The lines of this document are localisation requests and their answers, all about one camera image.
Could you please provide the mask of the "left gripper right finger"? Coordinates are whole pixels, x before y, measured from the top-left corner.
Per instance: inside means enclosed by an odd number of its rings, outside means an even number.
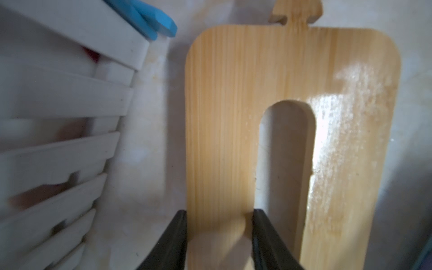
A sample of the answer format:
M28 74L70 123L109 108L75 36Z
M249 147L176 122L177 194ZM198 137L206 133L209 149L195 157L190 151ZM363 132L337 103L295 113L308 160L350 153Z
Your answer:
M252 247L256 270L304 270L262 209L253 211Z

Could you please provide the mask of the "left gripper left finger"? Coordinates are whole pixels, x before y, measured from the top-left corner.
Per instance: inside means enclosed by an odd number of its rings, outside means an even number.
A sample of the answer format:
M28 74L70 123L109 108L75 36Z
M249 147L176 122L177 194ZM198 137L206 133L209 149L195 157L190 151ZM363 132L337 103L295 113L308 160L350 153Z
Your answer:
M137 270L184 270L187 211L179 210Z

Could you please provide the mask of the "bamboo slotted lid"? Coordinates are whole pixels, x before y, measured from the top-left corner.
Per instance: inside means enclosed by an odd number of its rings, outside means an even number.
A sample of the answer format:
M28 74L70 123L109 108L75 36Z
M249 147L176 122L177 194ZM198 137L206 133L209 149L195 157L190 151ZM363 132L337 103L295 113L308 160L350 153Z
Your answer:
M187 266L255 270L254 211L306 270L361 270L401 57L368 28L315 27L321 1L269 25L203 31L186 57Z

